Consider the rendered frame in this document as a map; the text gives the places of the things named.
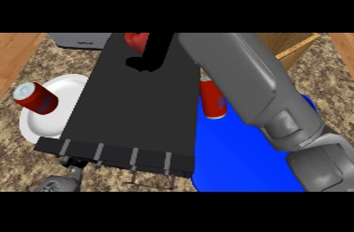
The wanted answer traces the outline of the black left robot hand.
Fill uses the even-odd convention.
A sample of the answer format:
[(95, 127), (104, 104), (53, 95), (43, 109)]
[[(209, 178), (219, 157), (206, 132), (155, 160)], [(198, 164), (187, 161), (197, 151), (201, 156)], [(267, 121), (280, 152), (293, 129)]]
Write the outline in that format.
[(87, 165), (87, 162), (80, 160), (80, 159), (77, 159), (77, 158), (65, 156), (62, 158), (62, 160), (59, 161), (59, 164), (64, 167), (78, 167), (78, 168), (83, 168)]

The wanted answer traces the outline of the dark grey tiered shelf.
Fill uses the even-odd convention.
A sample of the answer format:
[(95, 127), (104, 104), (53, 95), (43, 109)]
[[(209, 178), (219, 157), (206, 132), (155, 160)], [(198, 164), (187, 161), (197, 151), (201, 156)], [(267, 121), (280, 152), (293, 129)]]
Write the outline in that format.
[(34, 149), (96, 167), (118, 167), (188, 178), (194, 173), (198, 116), (198, 66), (173, 36), (161, 67), (141, 72), (126, 59), (141, 57), (111, 35), (59, 138)]

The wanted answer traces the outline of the red bell pepper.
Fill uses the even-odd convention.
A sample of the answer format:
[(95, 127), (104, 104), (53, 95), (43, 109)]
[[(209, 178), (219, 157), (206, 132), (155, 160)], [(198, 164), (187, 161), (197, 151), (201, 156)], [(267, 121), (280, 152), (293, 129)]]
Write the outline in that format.
[(124, 34), (126, 44), (139, 53), (142, 53), (145, 51), (148, 36), (150, 36), (148, 33), (126, 33)]

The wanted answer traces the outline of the white plate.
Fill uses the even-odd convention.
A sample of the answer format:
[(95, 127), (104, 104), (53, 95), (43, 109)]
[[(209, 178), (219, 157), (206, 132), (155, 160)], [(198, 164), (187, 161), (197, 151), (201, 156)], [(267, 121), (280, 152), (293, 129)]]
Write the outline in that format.
[(22, 109), (19, 116), (19, 131), (28, 142), (36, 143), (40, 137), (59, 138), (70, 120), (87, 77), (67, 74), (49, 80), (43, 86), (58, 97), (58, 107), (46, 115)]

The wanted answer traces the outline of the red can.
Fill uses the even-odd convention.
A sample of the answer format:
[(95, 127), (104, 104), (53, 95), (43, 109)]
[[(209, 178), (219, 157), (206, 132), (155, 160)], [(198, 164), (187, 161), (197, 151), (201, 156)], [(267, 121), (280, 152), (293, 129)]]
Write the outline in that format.
[(52, 113), (58, 106), (56, 95), (37, 82), (19, 84), (12, 98), (18, 105), (40, 115)]
[(200, 79), (198, 93), (206, 118), (210, 120), (221, 119), (227, 115), (225, 97), (209, 77)]

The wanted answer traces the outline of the blue tray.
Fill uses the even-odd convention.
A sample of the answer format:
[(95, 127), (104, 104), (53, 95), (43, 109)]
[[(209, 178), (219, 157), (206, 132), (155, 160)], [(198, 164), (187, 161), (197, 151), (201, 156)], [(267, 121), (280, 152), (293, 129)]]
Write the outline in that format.
[(231, 106), (216, 120), (198, 108), (193, 185), (200, 192), (302, 192), (286, 155)]

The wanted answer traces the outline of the wooden box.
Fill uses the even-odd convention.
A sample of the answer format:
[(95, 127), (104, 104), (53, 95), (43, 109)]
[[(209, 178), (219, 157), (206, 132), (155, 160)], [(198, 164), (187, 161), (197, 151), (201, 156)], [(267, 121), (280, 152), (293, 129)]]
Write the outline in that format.
[(317, 33), (256, 33), (256, 36), (286, 70), (290, 69), (320, 37)]

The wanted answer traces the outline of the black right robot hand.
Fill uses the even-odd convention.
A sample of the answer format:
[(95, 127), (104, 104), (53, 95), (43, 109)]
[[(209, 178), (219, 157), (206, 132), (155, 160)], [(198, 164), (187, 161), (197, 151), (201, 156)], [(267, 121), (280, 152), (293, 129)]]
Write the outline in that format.
[(148, 33), (148, 41), (145, 51), (141, 57), (130, 57), (126, 59), (126, 65), (138, 71), (155, 71), (164, 62), (167, 50), (170, 47), (173, 33)]

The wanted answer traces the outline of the grey appliance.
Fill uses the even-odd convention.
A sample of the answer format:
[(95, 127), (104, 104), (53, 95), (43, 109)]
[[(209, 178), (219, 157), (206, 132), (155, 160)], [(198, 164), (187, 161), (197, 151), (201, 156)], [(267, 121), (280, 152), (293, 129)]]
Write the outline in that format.
[(102, 50), (111, 33), (49, 33), (61, 48)]

